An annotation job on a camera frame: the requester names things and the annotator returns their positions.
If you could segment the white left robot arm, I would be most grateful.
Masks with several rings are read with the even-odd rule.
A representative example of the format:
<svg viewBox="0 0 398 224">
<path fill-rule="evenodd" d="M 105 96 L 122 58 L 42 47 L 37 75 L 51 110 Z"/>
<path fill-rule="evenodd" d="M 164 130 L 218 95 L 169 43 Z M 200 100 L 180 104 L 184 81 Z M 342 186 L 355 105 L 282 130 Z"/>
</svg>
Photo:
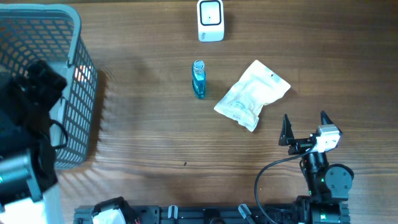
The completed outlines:
<svg viewBox="0 0 398 224">
<path fill-rule="evenodd" d="M 87 154 L 93 67 L 1 69 L 1 222 L 63 223 L 57 166 Z"/>
</svg>

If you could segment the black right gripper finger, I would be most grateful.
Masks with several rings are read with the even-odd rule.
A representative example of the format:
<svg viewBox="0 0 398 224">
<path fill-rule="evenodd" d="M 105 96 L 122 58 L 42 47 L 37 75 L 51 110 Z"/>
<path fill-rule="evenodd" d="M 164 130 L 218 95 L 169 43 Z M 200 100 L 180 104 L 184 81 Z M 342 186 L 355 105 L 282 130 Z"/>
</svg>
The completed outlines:
<svg viewBox="0 0 398 224">
<path fill-rule="evenodd" d="M 280 146 L 289 146 L 292 145 L 295 141 L 294 134 L 292 131 L 292 125 L 290 123 L 289 117 L 287 114 L 284 115 L 282 130 L 279 138 Z"/>
<path fill-rule="evenodd" d="M 320 119 L 322 125 L 334 124 L 325 111 L 320 112 Z"/>
</svg>

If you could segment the white resealable pouch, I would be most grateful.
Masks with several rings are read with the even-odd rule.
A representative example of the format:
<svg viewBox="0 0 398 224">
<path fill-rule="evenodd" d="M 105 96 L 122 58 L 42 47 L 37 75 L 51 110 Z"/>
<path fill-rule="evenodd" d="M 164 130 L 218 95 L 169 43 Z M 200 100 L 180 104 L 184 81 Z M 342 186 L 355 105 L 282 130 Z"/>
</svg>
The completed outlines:
<svg viewBox="0 0 398 224">
<path fill-rule="evenodd" d="M 281 99 L 290 87 L 288 82 L 255 60 L 214 110 L 253 132 L 263 106 Z"/>
</svg>

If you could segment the blue mouthwash bottle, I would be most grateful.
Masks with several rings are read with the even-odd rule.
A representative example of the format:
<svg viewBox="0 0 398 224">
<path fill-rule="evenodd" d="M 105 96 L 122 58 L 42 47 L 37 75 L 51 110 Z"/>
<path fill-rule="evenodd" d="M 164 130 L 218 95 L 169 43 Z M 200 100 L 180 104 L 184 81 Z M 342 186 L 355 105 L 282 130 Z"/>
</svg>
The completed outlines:
<svg viewBox="0 0 398 224">
<path fill-rule="evenodd" d="M 193 92 L 198 99 L 205 97 L 206 72 L 205 63 L 202 60 L 196 60 L 192 65 L 192 86 Z"/>
</svg>

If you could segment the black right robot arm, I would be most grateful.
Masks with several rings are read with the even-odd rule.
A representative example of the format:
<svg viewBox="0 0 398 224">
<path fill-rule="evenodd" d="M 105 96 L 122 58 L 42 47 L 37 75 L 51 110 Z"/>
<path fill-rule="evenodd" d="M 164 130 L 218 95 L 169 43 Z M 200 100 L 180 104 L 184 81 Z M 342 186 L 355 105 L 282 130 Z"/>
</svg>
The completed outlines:
<svg viewBox="0 0 398 224">
<path fill-rule="evenodd" d="M 321 125 L 307 138 L 295 138 L 287 115 L 283 118 L 280 146 L 288 146 L 290 156 L 300 158 L 300 170 L 308 195 L 292 204 L 294 223 L 349 223 L 345 202 L 352 188 L 354 172 L 343 164 L 329 164 L 326 154 L 338 147 L 343 132 L 328 115 L 320 113 Z"/>
</svg>

